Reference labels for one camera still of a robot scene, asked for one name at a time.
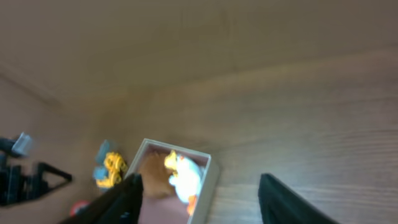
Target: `brown stuffed animal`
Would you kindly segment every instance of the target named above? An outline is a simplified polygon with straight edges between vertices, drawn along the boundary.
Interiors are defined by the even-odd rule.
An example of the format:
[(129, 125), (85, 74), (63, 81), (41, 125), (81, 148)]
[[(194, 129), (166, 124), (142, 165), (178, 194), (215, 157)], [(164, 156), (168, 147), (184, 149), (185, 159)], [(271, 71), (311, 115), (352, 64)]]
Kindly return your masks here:
[(142, 161), (138, 173), (142, 176), (144, 196), (163, 198), (175, 195), (175, 189), (169, 184), (172, 171), (164, 166), (167, 154), (152, 152)]

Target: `white duck toy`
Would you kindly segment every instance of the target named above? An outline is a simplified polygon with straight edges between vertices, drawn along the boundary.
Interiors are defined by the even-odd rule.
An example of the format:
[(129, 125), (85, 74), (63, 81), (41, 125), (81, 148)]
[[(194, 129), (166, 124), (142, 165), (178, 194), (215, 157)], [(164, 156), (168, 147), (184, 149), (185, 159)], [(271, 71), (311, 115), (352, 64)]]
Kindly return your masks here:
[(181, 202), (188, 204), (187, 212), (192, 215), (202, 187), (203, 168), (174, 150), (165, 158), (164, 165), (173, 170), (169, 183), (175, 187)]

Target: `open box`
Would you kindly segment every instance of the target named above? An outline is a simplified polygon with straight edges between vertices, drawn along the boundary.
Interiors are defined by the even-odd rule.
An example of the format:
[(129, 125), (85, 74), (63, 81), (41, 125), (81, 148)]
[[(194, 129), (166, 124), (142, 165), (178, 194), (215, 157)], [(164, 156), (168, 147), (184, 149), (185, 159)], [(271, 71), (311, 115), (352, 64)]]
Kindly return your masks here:
[(125, 177), (138, 171), (140, 163), (148, 153), (170, 154), (171, 150), (175, 150), (177, 154), (187, 156), (199, 166), (205, 168), (201, 180), (202, 188), (195, 205), (195, 211), (192, 216), (189, 216), (187, 205), (183, 204), (177, 196), (164, 199), (144, 197), (142, 199), (139, 224), (202, 224), (206, 221), (213, 191), (220, 174), (220, 170), (211, 155), (155, 140), (144, 139)]

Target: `wall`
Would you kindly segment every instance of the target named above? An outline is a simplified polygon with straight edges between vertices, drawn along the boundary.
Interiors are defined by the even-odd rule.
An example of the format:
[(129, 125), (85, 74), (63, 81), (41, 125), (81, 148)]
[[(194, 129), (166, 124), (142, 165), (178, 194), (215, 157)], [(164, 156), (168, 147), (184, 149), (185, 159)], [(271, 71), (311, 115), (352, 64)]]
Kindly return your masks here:
[(395, 44), (396, 1), (0, 3), (0, 71), (45, 99), (125, 90)]

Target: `orange foot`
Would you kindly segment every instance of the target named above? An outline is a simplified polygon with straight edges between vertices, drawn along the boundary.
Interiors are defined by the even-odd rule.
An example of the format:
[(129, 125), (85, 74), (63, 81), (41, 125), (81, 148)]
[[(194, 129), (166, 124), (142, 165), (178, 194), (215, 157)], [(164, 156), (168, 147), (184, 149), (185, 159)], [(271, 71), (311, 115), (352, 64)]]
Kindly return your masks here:
[(193, 211), (195, 210), (196, 201), (197, 201), (197, 196), (196, 195), (189, 196), (189, 198), (188, 198), (188, 207), (187, 207), (187, 212), (188, 212), (189, 215), (193, 214)]

